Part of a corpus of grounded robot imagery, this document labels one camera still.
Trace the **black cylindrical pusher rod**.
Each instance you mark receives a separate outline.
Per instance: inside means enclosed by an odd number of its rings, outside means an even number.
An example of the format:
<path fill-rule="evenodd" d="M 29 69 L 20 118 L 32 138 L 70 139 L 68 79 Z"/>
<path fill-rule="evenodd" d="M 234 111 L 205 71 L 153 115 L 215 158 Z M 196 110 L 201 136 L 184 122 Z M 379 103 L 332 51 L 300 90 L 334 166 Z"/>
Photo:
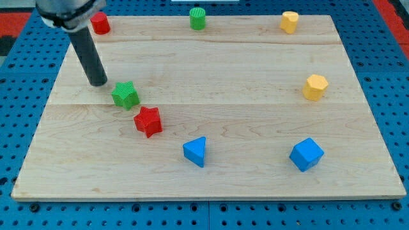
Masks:
<path fill-rule="evenodd" d="M 107 76 L 89 29 L 84 27 L 68 36 L 89 84 L 103 86 L 107 82 Z"/>

